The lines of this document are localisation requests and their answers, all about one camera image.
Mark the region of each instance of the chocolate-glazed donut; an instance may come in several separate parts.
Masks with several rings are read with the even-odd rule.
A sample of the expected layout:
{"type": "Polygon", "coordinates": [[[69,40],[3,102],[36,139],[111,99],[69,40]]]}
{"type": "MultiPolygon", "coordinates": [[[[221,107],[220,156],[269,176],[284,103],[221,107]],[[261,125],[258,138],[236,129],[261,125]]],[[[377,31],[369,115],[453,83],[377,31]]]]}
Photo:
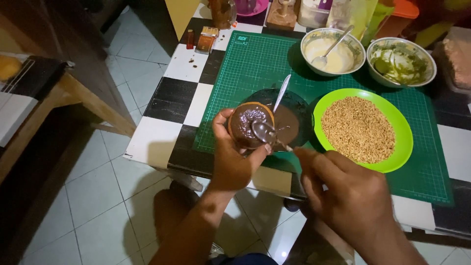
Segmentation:
{"type": "Polygon", "coordinates": [[[251,124],[254,121],[263,121],[273,126],[273,113],[258,102],[247,102],[239,105],[229,117],[227,128],[232,139],[244,149],[256,149],[263,145],[252,132],[251,124]]]}

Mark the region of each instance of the dark glass bowl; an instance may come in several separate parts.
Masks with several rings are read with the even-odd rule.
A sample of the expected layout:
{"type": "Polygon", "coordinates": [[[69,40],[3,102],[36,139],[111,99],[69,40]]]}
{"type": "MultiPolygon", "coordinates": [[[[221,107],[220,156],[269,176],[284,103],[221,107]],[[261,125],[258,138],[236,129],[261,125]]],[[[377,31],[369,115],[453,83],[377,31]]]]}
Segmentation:
{"type": "MultiPolygon", "coordinates": [[[[275,88],[266,88],[255,92],[246,98],[242,103],[246,102],[260,102],[263,105],[269,105],[273,107],[276,103],[280,90],[275,88]]],[[[299,121],[299,132],[298,136],[293,139],[288,145],[292,148],[297,146],[303,146],[312,136],[314,119],[312,111],[309,109],[307,102],[298,96],[296,93],[286,91],[283,98],[281,99],[280,105],[287,107],[292,111],[299,121]]]]}

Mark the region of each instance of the ceramic bowl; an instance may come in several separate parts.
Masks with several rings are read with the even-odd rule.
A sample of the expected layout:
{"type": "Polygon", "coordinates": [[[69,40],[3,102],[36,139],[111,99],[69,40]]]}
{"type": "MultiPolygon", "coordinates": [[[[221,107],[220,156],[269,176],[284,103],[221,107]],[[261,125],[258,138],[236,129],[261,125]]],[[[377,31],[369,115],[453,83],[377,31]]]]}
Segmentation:
{"type": "Polygon", "coordinates": [[[408,83],[407,87],[424,86],[430,83],[437,75],[437,65],[432,59],[432,56],[419,45],[400,38],[387,37],[375,40],[368,47],[368,50],[366,51],[366,58],[368,61],[371,77],[378,83],[391,88],[401,88],[405,87],[405,85],[400,84],[393,78],[386,78],[382,74],[378,73],[374,68],[374,63],[377,58],[383,58],[385,61],[391,64],[393,64],[393,61],[395,61],[396,65],[399,63],[404,63],[406,66],[410,65],[411,69],[417,69],[417,71],[423,72],[421,82],[408,83]],[[416,65],[420,65],[420,67],[417,67],[416,65],[412,66],[410,60],[412,60],[416,65]]]}
{"type": "Polygon", "coordinates": [[[307,59],[306,57],[306,47],[311,41],[321,39],[321,38],[330,38],[333,40],[337,40],[340,38],[340,36],[343,34],[343,30],[340,29],[334,29],[334,28],[319,28],[315,29],[309,33],[307,33],[304,38],[301,40],[301,53],[302,56],[304,57],[304,60],[308,64],[309,68],[311,68],[312,71],[319,75],[323,76],[338,76],[338,75],[344,75],[344,74],[350,74],[358,69],[365,63],[366,59],[366,52],[365,48],[363,48],[363,45],[361,45],[360,41],[357,40],[355,37],[352,35],[348,34],[345,36],[345,39],[342,40],[342,43],[344,43],[352,52],[353,54],[353,66],[348,69],[348,71],[344,71],[342,73],[331,73],[323,70],[319,70],[315,68],[311,62],[307,59]]]}
{"type": "MultiPolygon", "coordinates": [[[[276,102],[279,89],[267,88],[262,89],[246,98],[242,103],[256,101],[264,105],[271,105],[276,102]]],[[[292,148],[303,146],[312,136],[314,131],[312,111],[309,109],[307,102],[294,92],[286,91],[280,101],[280,105],[287,107],[296,115],[299,121],[298,136],[294,138],[288,145],[292,148]]],[[[286,151],[284,149],[275,149],[275,152],[286,151]]]]}

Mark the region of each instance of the person's right hand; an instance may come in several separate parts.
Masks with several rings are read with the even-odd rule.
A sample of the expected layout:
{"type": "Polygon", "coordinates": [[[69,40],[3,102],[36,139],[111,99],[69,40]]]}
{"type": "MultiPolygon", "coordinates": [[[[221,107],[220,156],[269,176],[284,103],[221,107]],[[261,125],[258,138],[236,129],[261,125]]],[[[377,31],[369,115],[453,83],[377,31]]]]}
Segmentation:
{"type": "Polygon", "coordinates": [[[359,166],[336,151],[321,154],[295,148],[294,153],[301,163],[301,183],[311,207],[353,248],[374,244],[382,231],[402,233],[393,217],[384,174],[359,166]]]}

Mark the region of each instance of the cutting mat grid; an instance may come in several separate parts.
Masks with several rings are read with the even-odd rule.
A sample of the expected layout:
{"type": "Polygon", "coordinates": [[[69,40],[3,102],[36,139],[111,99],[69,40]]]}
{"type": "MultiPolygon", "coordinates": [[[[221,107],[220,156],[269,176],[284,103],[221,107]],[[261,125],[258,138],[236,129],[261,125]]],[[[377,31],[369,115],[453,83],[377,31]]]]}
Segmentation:
{"type": "MultiPolygon", "coordinates": [[[[297,39],[234,31],[193,149],[213,153],[211,120],[214,116],[222,108],[236,107],[258,90],[280,88],[288,74],[292,75],[288,90],[297,93],[308,103],[341,88],[360,88],[376,93],[382,91],[381,96],[406,117],[414,137],[414,150],[409,161],[402,168],[387,174],[391,193],[428,202],[453,204],[430,99],[417,89],[387,91],[371,79],[367,66],[352,75],[320,77],[307,67],[299,47],[300,40],[297,39]]],[[[312,148],[311,142],[305,147],[312,148]]],[[[275,156],[279,159],[264,165],[300,173],[299,161],[293,154],[286,152],[275,156]]]]}

